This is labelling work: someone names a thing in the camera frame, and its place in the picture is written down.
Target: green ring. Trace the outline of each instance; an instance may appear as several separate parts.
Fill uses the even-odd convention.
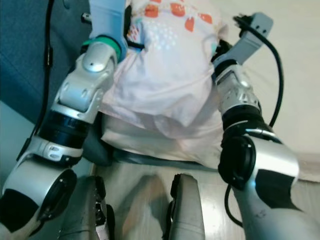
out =
[[[99,36],[97,38],[89,39],[89,40],[85,41],[82,44],[82,46],[90,45],[91,43],[94,43],[94,42],[101,42],[104,44],[108,44],[110,47],[112,47],[115,50],[117,60],[118,61],[120,60],[121,48],[119,47],[119,45],[117,44],[116,41],[114,41],[113,39],[106,37],[106,36]]]

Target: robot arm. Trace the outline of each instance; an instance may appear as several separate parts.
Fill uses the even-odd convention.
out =
[[[242,19],[265,36],[272,26],[262,13]],[[240,41],[213,62],[224,129],[219,173],[233,188],[247,240],[320,239],[320,224],[291,201],[297,158],[265,124],[241,66],[262,42],[248,31],[240,35]]]
[[[27,239],[65,210],[75,188],[77,176],[71,167],[82,157],[83,143],[102,97],[112,86],[117,63],[127,51],[123,37],[125,0],[91,0],[90,7],[95,15],[111,9],[108,20],[116,25],[93,19],[86,52],[76,60],[46,121],[3,186],[0,239]]]

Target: light blue plastic part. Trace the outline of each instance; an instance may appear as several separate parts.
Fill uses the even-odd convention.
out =
[[[121,48],[122,61],[128,45],[124,38],[126,0],[89,0],[92,21],[90,39],[107,36],[114,39]]]

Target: white wall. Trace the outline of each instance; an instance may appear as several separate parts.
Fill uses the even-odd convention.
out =
[[[231,43],[239,39],[232,16],[263,12],[273,18],[269,40],[282,58],[285,77],[282,108],[274,130],[295,152],[320,156],[320,0],[213,1],[230,25]],[[274,58],[263,47],[245,66],[268,122],[278,94]]]

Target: gray cushion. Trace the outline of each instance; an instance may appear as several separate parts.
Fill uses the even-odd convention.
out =
[[[47,0],[0,1],[1,100],[31,122],[37,120],[44,80],[44,29]],[[79,56],[91,28],[80,16],[89,12],[88,0],[56,0],[51,18],[54,49],[49,107],[68,70]],[[99,165],[111,163],[111,152],[100,140],[99,119],[84,144],[84,156]]]
[[[140,155],[132,152],[127,152],[117,148],[113,150],[113,159],[120,163],[143,164],[143,165],[172,167],[172,168],[188,169],[188,170],[202,170],[207,172],[218,171],[217,169],[203,166],[194,161],[175,161],[175,160],[160,159],[153,156]]]

